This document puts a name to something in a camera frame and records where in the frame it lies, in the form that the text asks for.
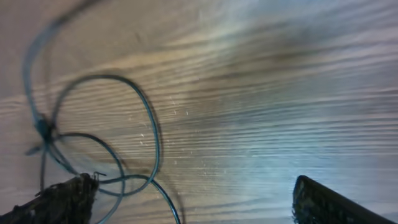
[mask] black cable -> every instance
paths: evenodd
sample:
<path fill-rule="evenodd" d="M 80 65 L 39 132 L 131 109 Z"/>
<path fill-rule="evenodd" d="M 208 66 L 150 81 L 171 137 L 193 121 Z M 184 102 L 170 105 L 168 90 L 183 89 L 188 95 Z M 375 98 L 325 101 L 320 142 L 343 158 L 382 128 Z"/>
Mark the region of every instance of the black cable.
<path fill-rule="evenodd" d="M 104 223 L 106 220 L 109 219 L 109 217 L 116 211 L 118 208 L 119 204 L 121 203 L 121 200 L 123 197 L 134 195 L 144 188 L 146 188 L 149 184 L 152 184 L 164 197 L 168 205 L 170 206 L 170 209 L 173 213 L 175 222 L 177 224 L 181 224 L 181 221 L 178 217 L 177 210 L 171 201 L 170 197 L 167 195 L 165 190 L 154 180 L 154 177 L 159 169 L 159 161 L 160 161 L 160 142 L 159 142 L 159 136 L 158 136 L 158 130 L 157 130 L 157 124 L 155 122 L 154 115 L 152 114 L 152 111 L 150 110 L 150 106 L 145 99 L 145 96 L 142 94 L 140 89 L 130 80 L 127 78 L 118 76 L 118 75 L 88 75 L 85 77 L 81 77 L 73 82 L 71 82 L 58 96 L 54 110 L 52 112 L 52 116 L 49 120 L 47 120 L 43 115 L 41 115 L 37 107 L 35 105 L 34 97 L 32 94 L 32 83 L 30 79 L 30 71 L 33 66 L 34 60 L 36 56 L 39 54 L 39 52 L 42 50 L 42 48 L 46 45 L 46 43 L 59 31 L 61 26 L 63 26 L 65 23 L 67 23 L 71 18 L 73 18 L 74 15 L 76 15 L 78 12 L 88 8 L 92 4 L 98 2 L 100 0 L 86 0 L 83 1 L 81 4 L 77 5 L 77 7 L 74 7 L 71 11 L 66 13 L 65 15 L 60 16 L 58 19 L 54 20 L 46 29 L 44 29 L 33 41 L 33 43 L 30 45 L 27 54 L 25 56 L 24 62 L 22 64 L 22 76 L 24 80 L 24 88 L 25 88 L 25 93 L 26 97 L 28 99 L 29 106 L 32 110 L 32 117 L 35 123 L 35 128 L 39 132 L 40 136 L 42 137 L 42 145 L 34 147 L 30 149 L 26 154 L 28 156 L 35 154 L 36 152 L 39 152 L 42 150 L 42 161 L 41 161 L 41 166 L 40 166 L 40 190 L 43 190 L 45 187 L 44 183 L 44 176 L 45 176 L 45 161 L 47 157 L 47 153 L 49 156 L 58 164 L 60 165 L 61 168 L 65 169 L 67 172 L 78 175 L 78 172 L 70 165 L 70 163 L 67 161 L 67 159 L 63 156 L 63 154 L 58 150 L 57 146 L 55 145 L 55 142 L 58 140 L 61 140 L 63 138 L 70 138 L 70 137 L 81 137 L 81 138 L 88 138 L 90 140 L 93 140 L 94 142 L 97 142 L 101 146 L 103 146 L 113 157 L 115 160 L 116 164 L 118 165 L 119 171 L 120 171 L 120 177 L 115 178 L 115 179 L 109 179 L 109 180 L 101 180 L 99 183 L 100 184 L 112 184 L 116 182 L 121 182 L 121 191 L 120 193 L 117 192 L 111 192 L 108 190 L 104 189 L 99 189 L 101 193 L 112 195 L 117 197 L 117 201 L 114 204 L 113 208 L 103 217 L 98 223 Z M 117 157 L 116 153 L 111 149 L 111 147 L 106 144 L 104 141 L 101 139 L 91 135 L 91 134 L 86 134 L 86 133 L 64 133 L 61 134 L 59 133 L 57 129 L 57 116 L 58 112 L 60 111 L 60 107 L 62 104 L 63 99 L 68 95 L 68 93 L 74 89 L 77 85 L 83 83 L 83 82 L 88 82 L 90 80 L 96 80 L 96 79 L 107 79 L 107 80 L 116 80 L 119 82 L 123 82 L 127 85 L 129 85 L 132 89 L 136 91 L 136 93 L 139 95 L 140 99 L 142 100 L 142 103 L 144 104 L 148 117 L 150 119 L 151 125 L 152 125 L 152 130 L 154 132 L 154 141 L 155 141 L 155 165 L 154 168 L 150 174 L 150 176 L 145 176 L 145 175 L 124 175 L 123 167 L 121 165 L 121 162 L 119 158 Z M 132 190 L 128 193 L 125 193 L 124 190 L 126 188 L 126 180 L 127 179 L 143 179 L 145 180 L 145 183 L 137 188 L 136 190 Z"/>

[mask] blue-gray cable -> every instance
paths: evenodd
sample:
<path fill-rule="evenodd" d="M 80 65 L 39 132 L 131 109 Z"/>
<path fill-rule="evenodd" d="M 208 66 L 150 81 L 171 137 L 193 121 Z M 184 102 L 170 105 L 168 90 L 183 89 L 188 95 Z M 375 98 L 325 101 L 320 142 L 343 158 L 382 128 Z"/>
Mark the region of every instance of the blue-gray cable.
<path fill-rule="evenodd" d="M 79 13 L 82 10 L 85 10 L 86 8 L 90 7 L 96 2 L 99 2 L 100 0 L 84 0 L 81 4 L 77 5 L 74 7 L 71 11 L 66 13 L 65 15 L 62 15 L 58 19 L 54 20 L 47 28 L 45 28 L 37 37 L 34 39 L 33 43 L 31 43 L 30 47 L 28 48 L 28 51 L 26 53 L 25 59 L 22 63 L 22 77 L 24 81 L 24 88 L 25 88 L 25 94 L 28 99 L 29 106 L 32 110 L 32 119 L 35 124 L 36 130 L 39 132 L 39 134 L 42 137 L 42 145 L 37 146 L 29 150 L 26 154 L 32 155 L 35 154 L 36 152 L 39 152 L 42 150 L 42 162 L 40 166 L 40 190 L 43 190 L 45 187 L 44 185 L 44 175 L 45 175 L 45 160 L 47 157 L 47 153 L 50 155 L 50 157 L 60 165 L 61 168 L 65 169 L 67 172 L 71 174 L 77 175 L 78 172 L 70 165 L 70 163 L 66 160 L 66 158 L 62 155 L 62 153 L 58 150 L 58 148 L 55 145 L 55 141 L 58 141 L 62 138 L 70 138 L 70 137 L 81 137 L 81 138 L 88 138 L 93 140 L 94 142 L 97 142 L 101 146 L 103 146 L 113 157 L 115 160 L 116 164 L 118 165 L 119 171 L 120 171 L 120 177 L 115 178 L 115 179 L 109 179 L 109 180 L 101 180 L 99 183 L 100 184 L 112 184 L 116 182 L 121 182 L 121 191 L 120 193 L 117 192 L 111 192 L 108 190 L 104 189 L 99 189 L 101 193 L 112 195 L 117 197 L 117 201 L 114 204 L 113 208 L 103 217 L 98 223 L 102 224 L 106 220 L 110 218 L 110 216 L 116 211 L 118 208 L 119 204 L 121 203 L 121 200 L 123 197 L 134 195 L 144 188 L 146 188 L 149 184 L 152 184 L 164 197 L 168 205 L 170 206 L 170 209 L 173 213 L 175 222 L 177 224 L 181 224 L 181 221 L 178 217 L 177 210 L 171 201 L 170 197 L 166 194 L 165 190 L 154 180 L 154 177 L 159 169 L 159 161 L 160 161 L 160 142 L 159 142 L 159 135 L 158 135 L 158 130 L 157 130 L 157 124 L 155 122 L 154 115 L 150 109 L 149 103 L 146 100 L 144 94 L 138 89 L 138 87 L 130 80 L 127 78 L 121 77 L 119 75 L 109 75 L 109 74 L 101 74 L 101 75 L 88 75 L 85 77 L 81 77 L 73 82 L 71 82 L 58 96 L 54 110 L 52 112 L 52 116 L 50 119 L 46 119 L 44 115 L 40 114 L 36 108 L 34 97 L 32 94 L 32 83 L 30 80 L 30 71 L 32 68 L 32 65 L 35 61 L 36 56 L 39 54 L 39 52 L 42 50 L 42 48 L 46 45 L 46 43 L 59 31 L 61 26 L 66 24 L 70 19 L 72 19 L 77 13 Z M 96 80 L 96 79 L 108 79 L 108 80 L 116 80 L 120 81 L 122 83 L 127 84 L 131 88 L 133 88 L 136 93 L 139 95 L 140 99 L 142 100 L 142 103 L 144 104 L 148 117 L 150 119 L 151 125 L 152 125 L 152 130 L 154 132 L 154 139 L 155 139 L 155 165 L 154 168 L 150 174 L 150 176 L 145 176 L 145 175 L 124 175 L 123 167 L 121 165 L 121 162 L 115 152 L 112 150 L 112 148 L 106 144 L 104 141 L 101 139 L 91 135 L 91 134 L 86 134 L 86 133 L 59 133 L 57 130 L 57 115 L 60 110 L 61 104 L 63 99 L 68 95 L 69 91 L 74 89 L 77 85 L 83 83 L 83 82 L 88 82 L 90 80 Z M 130 192 L 124 192 L 126 188 L 126 180 L 127 179 L 143 179 L 145 180 L 145 183 L 137 188 L 136 190 L 132 190 Z"/>

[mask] cord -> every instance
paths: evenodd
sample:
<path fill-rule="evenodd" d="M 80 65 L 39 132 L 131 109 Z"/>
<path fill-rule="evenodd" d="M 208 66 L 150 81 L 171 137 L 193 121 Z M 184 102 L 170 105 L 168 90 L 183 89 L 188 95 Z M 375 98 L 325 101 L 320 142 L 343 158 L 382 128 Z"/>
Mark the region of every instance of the cord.
<path fill-rule="evenodd" d="M 30 109 L 32 111 L 32 119 L 35 124 L 35 128 L 37 132 L 40 134 L 42 138 L 42 144 L 37 147 L 33 147 L 32 149 L 28 150 L 26 152 L 26 155 L 30 156 L 33 155 L 39 151 L 42 151 L 42 160 L 41 160 L 41 165 L 40 165 L 40 191 L 42 191 L 45 188 L 45 161 L 47 158 L 47 154 L 52 158 L 56 164 L 58 164 L 62 169 L 65 171 L 78 175 L 78 172 L 70 165 L 68 160 L 63 156 L 63 154 L 60 152 L 58 147 L 55 145 L 56 141 L 62 140 L 63 138 L 70 138 L 70 137 L 81 137 L 81 138 L 87 138 L 90 139 L 94 142 L 97 142 L 101 146 L 103 146 L 112 156 L 114 161 L 116 162 L 119 172 L 120 172 L 120 177 L 115 178 L 115 179 L 109 179 L 109 180 L 100 180 L 99 184 L 112 184 L 116 182 L 121 182 L 121 191 L 120 193 L 117 192 L 111 192 L 102 188 L 99 188 L 99 191 L 101 193 L 115 196 L 117 197 L 117 201 L 114 204 L 113 208 L 98 222 L 98 224 L 104 223 L 106 220 L 108 220 L 111 215 L 116 211 L 116 209 L 119 207 L 121 200 L 123 197 L 127 197 L 130 195 L 134 195 L 141 190 L 144 190 L 149 184 L 152 184 L 163 196 L 163 198 L 166 200 L 168 203 L 175 222 L 177 224 L 181 224 L 181 221 L 178 217 L 177 209 L 175 208 L 171 198 L 167 195 L 166 191 L 154 180 L 155 175 L 157 171 L 159 170 L 159 161 L 160 161 L 160 142 L 159 142 L 159 135 L 158 135 L 158 130 L 157 130 L 157 124 L 155 122 L 154 115 L 150 109 L 149 103 L 146 100 L 144 94 L 140 91 L 140 89 L 135 85 L 132 81 L 130 81 L 127 78 L 121 77 L 119 75 L 108 75 L 108 74 L 103 74 L 103 75 L 88 75 L 85 77 L 78 78 L 77 80 L 71 82 L 58 96 L 56 102 L 55 102 L 55 107 L 52 111 L 52 115 L 50 119 L 47 119 L 43 114 L 40 114 L 39 111 L 37 110 L 37 107 L 35 105 L 35 100 L 32 94 L 32 81 L 30 79 L 30 71 L 31 68 L 34 64 L 35 58 L 39 54 L 39 52 L 43 49 L 43 47 L 47 44 L 47 42 L 60 30 L 61 26 L 66 24 L 67 22 L 70 21 L 76 14 L 78 14 L 80 11 L 85 10 L 86 8 L 90 7 L 94 3 L 97 3 L 101 0 L 86 0 L 83 1 L 81 4 L 77 5 L 74 7 L 72 10 L 70 10 L 68 13 L 65 15 L 60 16 L 58 19 L 54 20 L 52 23 L 50 23 L 49 26 L 47 26 L 37 37 L 34 39 L 34 41 L 31 43 L 30 47 L 28 48 L 28 51 L 26 53 L 26 56 L 24 58 L 24 61 L 22 63 L 22 77 L 24 81 L 24 89 L 25 89 L 25 94 L 28 100 L 28 104 L 30 106 Z M 122 83 L 127 84 L 130 86 L 132 89 L 135 90 L 135 92 L 139 95 L 142 103 L 144 104 L 148 117 L 150 119 L 151 125 L 152 125 L 152 130 L 154 132 L 154 141 L 155 141 L 155 165 L 153 167 L 152 172 L 150 173 L 150 176 L 145 176 L 145 175 L 124 175 L 124 170 L 121 165 L 120 159 L 116 155 L 116 153 L 112 150 L 112 148 L 106 144 L 104 141 L 101 139 L 95 137 L 94 135 L 91 134 L 86 134 L 86 133 L 59 133 L 57 129 L 57 116 L 58 112 L 60 111 L 60 107 L 62 105 L 63 99 L 69 94 L 69 92 L 74 89 L 76 86 L 83 82 L 88 82 L 90 80 L 97 80 L 97 79 L 107 79 L 107 80 L 116 80 Z M 125 192 L 126 188 L 126 180 L 128 179 L 142 179 L 145 180 L 145 183 L 142 184 L 139 188 L 136 190 L 132 190 L 130 192 Z"/>

